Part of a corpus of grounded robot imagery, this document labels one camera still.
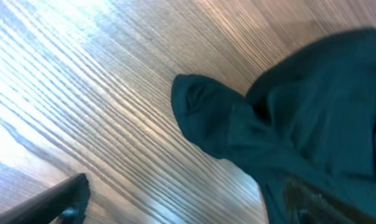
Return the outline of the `black t-shirt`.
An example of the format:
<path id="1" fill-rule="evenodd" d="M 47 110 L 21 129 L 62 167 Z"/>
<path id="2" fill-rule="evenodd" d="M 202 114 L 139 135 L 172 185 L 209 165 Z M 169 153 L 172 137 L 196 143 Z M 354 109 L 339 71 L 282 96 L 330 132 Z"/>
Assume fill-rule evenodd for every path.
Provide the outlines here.
<path id="1" fill-rule="evenodd" d="M 270 223 L 297 218 L 284 201 L 289 180 L 376 219 L 376 29 L 313 42 L 246 95 L 209 77 L 178 75 L 171 104 L 187 140 L 258 183 Z"/>

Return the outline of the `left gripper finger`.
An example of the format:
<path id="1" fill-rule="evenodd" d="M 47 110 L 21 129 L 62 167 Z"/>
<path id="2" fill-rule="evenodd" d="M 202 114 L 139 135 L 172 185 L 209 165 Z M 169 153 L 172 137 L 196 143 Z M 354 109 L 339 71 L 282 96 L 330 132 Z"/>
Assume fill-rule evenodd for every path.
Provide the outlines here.
<path id="1" fill-rule="evenodd" d="M 84 173 L 59 183 L 18 206 L 0 214 L 1 223 L 82 224 L 90 198 L 89 181 Z"/>

